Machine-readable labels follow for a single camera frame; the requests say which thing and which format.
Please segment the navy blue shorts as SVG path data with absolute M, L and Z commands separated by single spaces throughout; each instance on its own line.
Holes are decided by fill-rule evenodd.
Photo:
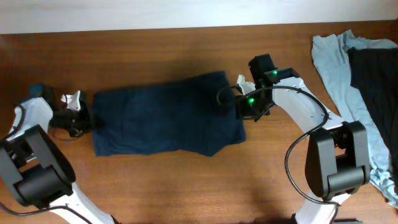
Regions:
M 96 156 L 151 155 L 184 150 L 214 156 L 246 140 L 232 106 L 225 72 L 172 83 L 97 92 L 93 112 L 103 126 L 93 131 Z

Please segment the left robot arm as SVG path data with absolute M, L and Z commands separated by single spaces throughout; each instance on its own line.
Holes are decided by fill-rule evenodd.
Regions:
M 34 85 L 14 112 L 12 128 L 1 139 L 1 179 L 22 206 L 36 209 L 1 208 L 16 217 L 51 212 L 68 223 L 117 223 L 80 190 L 72 165 L 49 136 L 50 130 L 62 129 L 74 140 L 99 126 L 85 92 L 58 100 L 52 87 Z

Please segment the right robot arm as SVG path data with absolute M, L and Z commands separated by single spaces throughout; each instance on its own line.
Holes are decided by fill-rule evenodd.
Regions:
M 308 139 L 304 193 L 288 174 L 289 182 L 305 199 L 290 223 L 336 223 L 341 204 L 369 183 L 370 166 L 366 128 L 359 121 L 345 121 L 329 110 L 307 88 L 293 68 L 277 68 L 269 54 L 255 56 L 249 63 L 253 82 L 243 76 L 235 86 L 239 119 L 260 120 L 273 106 L 282 108 L 303 134 L 288 148 L 285 171 L 293 148 Z

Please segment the light grey shirt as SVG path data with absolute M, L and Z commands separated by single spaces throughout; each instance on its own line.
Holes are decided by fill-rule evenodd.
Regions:
M 351 30 L 339 35 L 312 37 L 312 59 L 322 82 L 341 117 L 360 121 L 368 132 L 370 183 L 397 208 L 397 194 L 392 178 L 391 155 L 369 114 L 358 89 L 351 86 L 348 49 L 392 49 L 397 44 L 388 39 L 371 40 L 355 37 Z

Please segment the black garment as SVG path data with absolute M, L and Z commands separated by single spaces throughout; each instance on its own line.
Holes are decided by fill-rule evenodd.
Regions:
M 391 156 L 397 183 L 397 48 L 348 50 L 351 86 L 358 89 Z

